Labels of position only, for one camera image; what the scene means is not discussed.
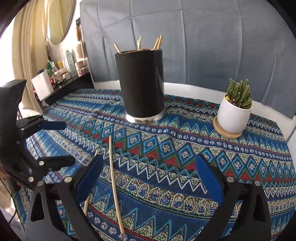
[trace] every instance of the mirror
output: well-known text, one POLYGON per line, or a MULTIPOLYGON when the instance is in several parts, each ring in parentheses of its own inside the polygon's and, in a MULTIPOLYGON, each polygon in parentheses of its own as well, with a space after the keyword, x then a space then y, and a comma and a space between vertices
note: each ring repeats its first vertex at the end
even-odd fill
POLYGON ((75 0, 53 0, 49 9, 48 38, 59 44, 66 36, 74 14, 75 0))

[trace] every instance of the utensil holder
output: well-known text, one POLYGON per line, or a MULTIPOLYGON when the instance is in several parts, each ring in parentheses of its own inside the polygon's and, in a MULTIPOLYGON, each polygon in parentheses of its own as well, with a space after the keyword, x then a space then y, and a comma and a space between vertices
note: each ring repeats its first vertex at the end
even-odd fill
POLYGON ((150 123, 166 114, 162 50, 115 54, 126 119, 150 123))

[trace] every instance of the succulent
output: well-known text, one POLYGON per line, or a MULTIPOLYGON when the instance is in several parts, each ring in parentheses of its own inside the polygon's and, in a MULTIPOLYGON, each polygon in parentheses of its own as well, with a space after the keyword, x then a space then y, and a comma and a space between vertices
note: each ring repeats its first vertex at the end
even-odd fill
POLYGON ((250 109, 252 105, 249 81, 236 83, 232 78, 229 79, 226 99, 233 105, 242 109, 250 109))

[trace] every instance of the white ceramic planter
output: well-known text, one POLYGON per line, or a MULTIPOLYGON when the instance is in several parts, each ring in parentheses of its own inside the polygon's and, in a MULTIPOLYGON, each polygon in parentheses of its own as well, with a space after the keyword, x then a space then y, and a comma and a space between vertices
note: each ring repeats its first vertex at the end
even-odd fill
POLYGON ((247 126, 251 108, 245 110, 236 107, 224 97, 218 110, 217 120, 225 131, 234 134, 241 133, 247 126))

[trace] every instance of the gray backdrop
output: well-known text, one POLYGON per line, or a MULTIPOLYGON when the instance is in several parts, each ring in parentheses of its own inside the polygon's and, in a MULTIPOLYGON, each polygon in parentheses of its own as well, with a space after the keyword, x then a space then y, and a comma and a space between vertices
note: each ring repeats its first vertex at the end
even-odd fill
POLYGON ((292 118, 296 39, 266 0, 83 0, 81 24, 95 82, 117 80, 114 54, 163 35, 165 82, 226 92, 250 81, 252 98, 292 118))

